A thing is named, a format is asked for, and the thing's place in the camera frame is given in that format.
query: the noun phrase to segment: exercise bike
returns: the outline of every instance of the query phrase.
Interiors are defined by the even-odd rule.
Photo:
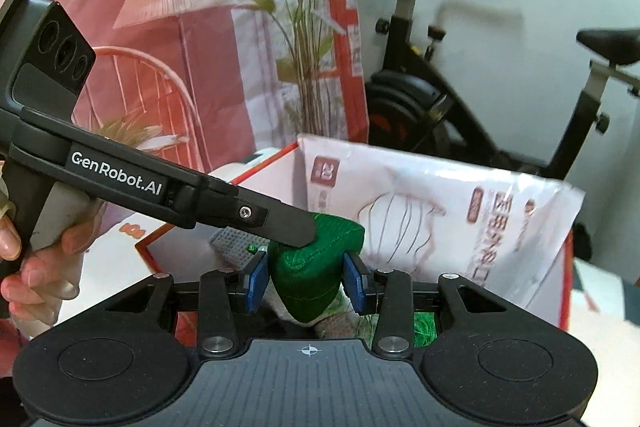
[[[372,146],[427,154],[475,165],[564,179],[591,127],[604,134],[610,118],[599,113],[609,78],[640,96],[640,79],[619,65],[640,61],[640,29],[580,30],[577,40],[609,61],[591,61],[591,73],[574,113],[548,164],[500,150],[473,112],[433,67],[431,58],[445,32],[430,26],[431,44],[424,54],[410,43],[416,0],[398,0],[391,20],[380,19],[376,32],[387,36],[382,70],[366,83],[369,143]]]

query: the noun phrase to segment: metal pin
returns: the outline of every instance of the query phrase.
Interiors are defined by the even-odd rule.
[[[378,341],[378,347],[385,353],[402,353],[409,349],[409,341],[402,337],[384,337]]]
[[[207,337],[202,341],[202,349],[209,353],[226,353],[232,347],[234,347],[234,343],[231,339],[218,335],[215,337]]]

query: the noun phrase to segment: camera lens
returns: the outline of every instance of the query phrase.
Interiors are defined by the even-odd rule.
[[[58,49],[58,54],[56,55],[56,70],[59,72],[66,70],[69,64],[71,64],[75,54],[76,43],[72,38],[67,37]]]
[[[60,33],[60,26],[57,21],[49,21],[40,32],[40,39],[38,39],[38,49],[41,53],[47,53],[53,48],[58,40],[58,34]]]
[[[78,80],[82,77],[86,71],[86,67],[89,64],[89,61],[86,58],[86,55],[82,55],[78,62],[76,63],[76,67],[74,67],[74,80]]]

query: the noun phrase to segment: green plush toy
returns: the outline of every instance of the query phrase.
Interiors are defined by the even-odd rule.
[[[303,248],[269,244],[269,274],[291,316],[309,323],[335,299],[345,252],[360,253],[364,227],[331,214],[314,214],[316,240]]]

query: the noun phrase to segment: gripper grip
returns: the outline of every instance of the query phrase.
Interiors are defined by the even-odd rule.
[[[20,235],[22,251],[15,261],[0,260],[0,282],[20,269],[31,250],[57,242],[62,232],[73,226],[93,201],[87,194],[12,160],[2,167],[2,180],[15,206],[10,217]],[[0,319],[8,317],[8,303],[0,296]]]

